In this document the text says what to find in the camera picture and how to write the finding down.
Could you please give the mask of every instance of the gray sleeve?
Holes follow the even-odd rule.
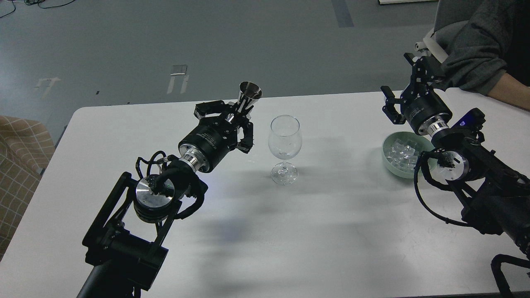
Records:
[[[442,63],[442,88],[460,87],[488,94],[506,72],[503,56],[511,45],[518,7],[523,0],[484,0],[457,34]]]

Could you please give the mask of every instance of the cable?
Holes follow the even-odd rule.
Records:
[[[8,2],[11,2],[11,4],[13,4],[13,10],[10,13],[6,13],[3,16],[0,16],[0,19],[5,17],[5,16],[7,16],[7,15],[10,15],[10,14],[12,14],[12,13],[14,13],[16,11],[15,3],[13,1],[8,1]]]
[[[420,153],[420,156],[418,158],[418,161],[416,163],[416,166],[414,167],[414,190],[416,191],[416,196],[418,196],[418,200],[420,200],[420,203],[421,205],[427,209],[427,211],[434,215],[434,217],[444,221],[446,224],[454,224],[454,225],[458,225],[458,226],[471,226],[469,225],[468,223],[464,223],[464,222],[459,222],[459,221],[456,221],[456,220],[451,220],[450,218],[447,218],[447,217],[443,217],[441,215],[439,215],[438,213],[432,211],[428,206],[427,204],[425,204],[425,201],[423,200],[423,198],[421,197],[421,194],[420,194],[420,189],[418,188],[418,172],[420,171],[420,165],[425,162],[427,163],[427,161],[429,160],[428,157],[426,157],[424,155],[424,152],[421,152]]]
[[[70,3],[74,2],[74,1],[75,1],[75,0],[72,0],[72,1],[70,1],[70,2],[68,2],[68,3],[65,3],[65,4],[63,4],[63,5],[57,5],[57,6],[48,6],[48,7],[42,7],[42,6],[40,6],[40,4],[41,4],[42,2],[44,2],[44,1],[39,1],[39,2],[37,2],[37,6],[38,6],[38,7],[40,7],[40,8],[42,8],[42,9],[47,9],[47,8],[55,8],[55,7],[62,7],[62,6],[66,6],[66,5],[68,5],[68,4],[70,4]]]
[[[147,176],[151,175],[151,166],[155,164],[155,157],[159,154],[162,154],[163,157],[166,157],[166,154],[164,151],[157,151],[153,156],[151,156],[151,159],[149,160],[149,163],[147,164]]]

